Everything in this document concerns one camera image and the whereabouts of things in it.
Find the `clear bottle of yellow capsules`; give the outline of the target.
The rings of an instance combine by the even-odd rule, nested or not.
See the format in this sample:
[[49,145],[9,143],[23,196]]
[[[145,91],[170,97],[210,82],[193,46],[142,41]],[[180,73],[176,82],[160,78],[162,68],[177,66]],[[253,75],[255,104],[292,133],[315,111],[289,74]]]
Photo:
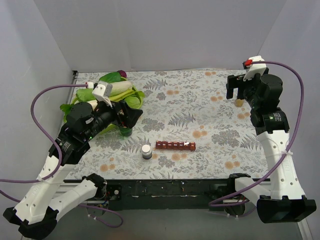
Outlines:
[[236,99],[234,104],[236,107],[241,108],[244,104],[244,101],[244,99]]

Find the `red weekly pill organizer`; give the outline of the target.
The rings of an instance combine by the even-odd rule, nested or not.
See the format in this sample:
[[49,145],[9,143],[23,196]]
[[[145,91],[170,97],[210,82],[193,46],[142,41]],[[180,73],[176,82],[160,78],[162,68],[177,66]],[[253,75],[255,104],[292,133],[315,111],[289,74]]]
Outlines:
[[180,150],[180,151],[195,151],[195,142],[184,141],[156,141],[155,148],[160,150]]

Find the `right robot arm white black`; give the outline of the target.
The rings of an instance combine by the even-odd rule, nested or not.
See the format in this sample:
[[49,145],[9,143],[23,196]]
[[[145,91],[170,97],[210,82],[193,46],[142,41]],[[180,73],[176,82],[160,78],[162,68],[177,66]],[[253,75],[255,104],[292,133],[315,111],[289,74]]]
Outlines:
[[245,191],[243,184],[233,181],[226,186],[227,195],[237,199],[244,195],[257,208],[263,223],[300,222],[316,211],[316,202],[307,199],[294,167],[292,153],[286,148],[291,136],[286,114],[278,107],[283,91],[282,80],[272,74],[255,74],[251,80],[243,75],[227,78],[226,97],[233,97],[238,90],[238,99],[244,99],[251,107],[250,120],[257,139],[261,143],[268,170],[284,160],[270,175],[270,190],[261,185]]

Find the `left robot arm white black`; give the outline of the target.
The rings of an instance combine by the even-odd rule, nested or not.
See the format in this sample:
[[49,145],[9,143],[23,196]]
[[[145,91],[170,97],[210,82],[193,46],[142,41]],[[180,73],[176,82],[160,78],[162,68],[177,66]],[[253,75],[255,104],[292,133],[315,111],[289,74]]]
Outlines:
[[17,225],[24,237],[43,240],[66,213],[83,201],[103,199],[107,182],[96,173],[84,176],[80,184],[60,196],[54,195],[90,149],[90,140],[110,124],[133,128],[142,114],[141,109],[131,108],[123,100],[111,104],[99,101],[96,107],[88,102],[73,105],[36,183],[16,206],[4,211],[3,217]]

